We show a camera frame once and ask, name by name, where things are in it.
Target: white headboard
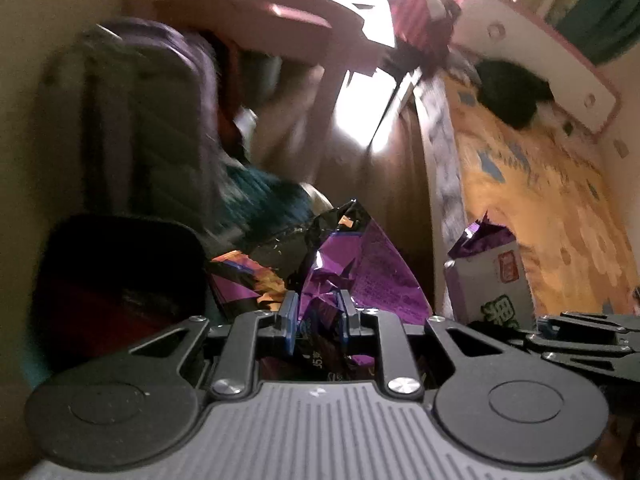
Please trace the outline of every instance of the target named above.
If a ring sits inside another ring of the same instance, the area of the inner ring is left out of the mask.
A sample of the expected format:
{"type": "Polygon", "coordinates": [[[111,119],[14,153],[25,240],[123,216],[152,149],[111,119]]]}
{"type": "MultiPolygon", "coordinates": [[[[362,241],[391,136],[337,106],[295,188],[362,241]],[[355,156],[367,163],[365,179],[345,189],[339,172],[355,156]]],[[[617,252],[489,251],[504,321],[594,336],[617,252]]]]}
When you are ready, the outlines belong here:
{"type": "Polygon", "coordinates": [[[455,0],[462,13],[451,43],[482,57],[522,65],[549,81],[556,104],[599,135],[620,108],[620,95],[573,45],[511,0],[455,0]]]}

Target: black pillow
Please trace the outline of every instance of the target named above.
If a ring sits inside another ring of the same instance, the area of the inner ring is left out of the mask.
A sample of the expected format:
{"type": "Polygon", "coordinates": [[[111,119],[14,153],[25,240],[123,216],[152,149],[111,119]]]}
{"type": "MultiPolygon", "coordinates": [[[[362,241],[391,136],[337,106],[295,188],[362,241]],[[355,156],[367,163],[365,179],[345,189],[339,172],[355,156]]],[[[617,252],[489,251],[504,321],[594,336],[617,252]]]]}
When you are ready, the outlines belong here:
{"type": "Polygon", "coordinates": [[[476,65],[476,70],[482,82],[478,102],[517,130],[531,122],[537,102],[554,100],[549,83],[523,66],[485,59],[476,65]]]}

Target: wall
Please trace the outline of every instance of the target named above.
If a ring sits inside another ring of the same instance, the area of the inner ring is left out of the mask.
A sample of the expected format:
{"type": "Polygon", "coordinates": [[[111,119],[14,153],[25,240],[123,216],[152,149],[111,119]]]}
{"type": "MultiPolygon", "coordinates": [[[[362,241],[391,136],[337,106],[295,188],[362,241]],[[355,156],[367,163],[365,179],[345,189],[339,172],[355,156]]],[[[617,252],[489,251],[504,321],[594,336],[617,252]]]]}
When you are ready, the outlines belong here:
{"type": "Polygon", "coordinates": [[[34,90],[44,60],[122,0],[0,0],[0,469],[27,458],[20,375],[24,319],[38,249],[54,221],[38,203],[31,163],[34,90]]]}
{"type": "Polygon", "coordinates": [[[598,145],[636,264],[640,264],[640,43],[600,69],[620,91],[622,108],[598,145]],[[622,157],[618,150],[622,155],[628,150],[628,155],[622,157]]]}

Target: wooden furniture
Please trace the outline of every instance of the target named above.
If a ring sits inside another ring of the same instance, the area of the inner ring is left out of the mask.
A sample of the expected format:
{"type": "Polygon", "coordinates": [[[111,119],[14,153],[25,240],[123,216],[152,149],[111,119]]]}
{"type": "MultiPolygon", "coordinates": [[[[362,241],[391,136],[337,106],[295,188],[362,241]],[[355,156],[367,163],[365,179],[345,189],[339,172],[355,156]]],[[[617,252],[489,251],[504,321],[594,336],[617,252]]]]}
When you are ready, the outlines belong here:
{"type": "Polygon", "coordinates": [[[386,0],[127,0],[133,16],[210,30],[245,50],[324,67],[305,135],[284,147],[280,176],[313,183],[347,71],[372,75],[393,46],[386,0]],[[367,28],[367,20],[375,26],[367,28]]]}

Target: yellow bedsheet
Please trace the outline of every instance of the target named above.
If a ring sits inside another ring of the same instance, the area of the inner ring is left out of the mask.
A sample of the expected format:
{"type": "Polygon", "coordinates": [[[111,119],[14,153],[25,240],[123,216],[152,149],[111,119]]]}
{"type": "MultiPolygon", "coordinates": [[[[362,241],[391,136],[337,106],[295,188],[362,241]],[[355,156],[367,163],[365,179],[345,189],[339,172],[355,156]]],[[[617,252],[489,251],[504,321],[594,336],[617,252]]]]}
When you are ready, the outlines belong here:
{"type": "Polygon", "coordinates": [[[600,171],[567,152],[548,128],[513,130],[445,77],[469,221],[516,235],[536,314],[632,313],[638,272],[600,171]]]}

